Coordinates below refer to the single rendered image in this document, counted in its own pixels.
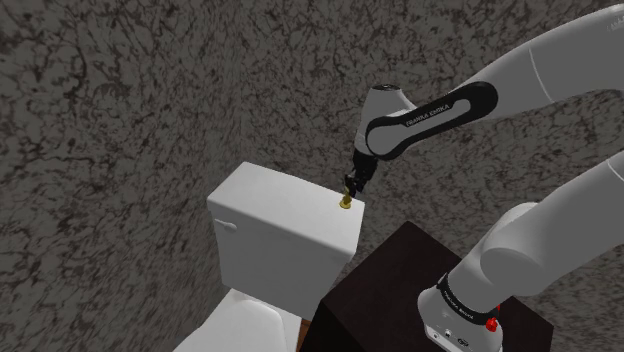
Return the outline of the dark robot stand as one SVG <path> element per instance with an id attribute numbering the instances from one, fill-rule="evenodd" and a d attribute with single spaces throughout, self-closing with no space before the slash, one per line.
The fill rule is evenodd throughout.
<path id="1" fill-rule="evenodd" d="M 411 222 L 401 225 L 319 303 L 300 352 L 551 352 L 554 327 L 486 279 L 481 248 L 459 258 Z"/>

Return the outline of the white toilet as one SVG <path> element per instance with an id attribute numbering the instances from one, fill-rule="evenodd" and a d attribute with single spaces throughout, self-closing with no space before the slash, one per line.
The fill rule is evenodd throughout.
<path id="1" fill-rule="evenodd" d="M 173 352 L 297 352 L 357 249 L 365 204 L 250 162 L 207 198 L 228 292 Z"/>

